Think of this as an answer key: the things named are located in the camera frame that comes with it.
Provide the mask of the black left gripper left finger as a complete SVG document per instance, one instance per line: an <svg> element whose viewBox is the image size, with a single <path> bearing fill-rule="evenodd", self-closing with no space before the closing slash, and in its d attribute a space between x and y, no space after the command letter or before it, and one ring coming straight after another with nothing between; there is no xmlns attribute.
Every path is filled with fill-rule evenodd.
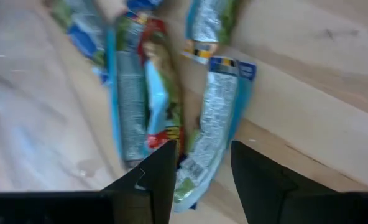
<svg viewBox="0 0 368 224"><path fill-rule="evenodd" d="M112 199L114 223L168 224L176 168L176 142L170 140L105 187Z"/></svg>

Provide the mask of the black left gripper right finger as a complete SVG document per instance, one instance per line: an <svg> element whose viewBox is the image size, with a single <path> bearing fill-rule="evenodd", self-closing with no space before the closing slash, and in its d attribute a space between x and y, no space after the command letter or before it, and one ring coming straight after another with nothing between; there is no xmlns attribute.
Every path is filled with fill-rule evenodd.
<svg viewBox="0 0 368 224"><path fill-rule="evenodd" d="M231 144L231 168L248 223L332 223L334 191L240 141Z"/></svg>

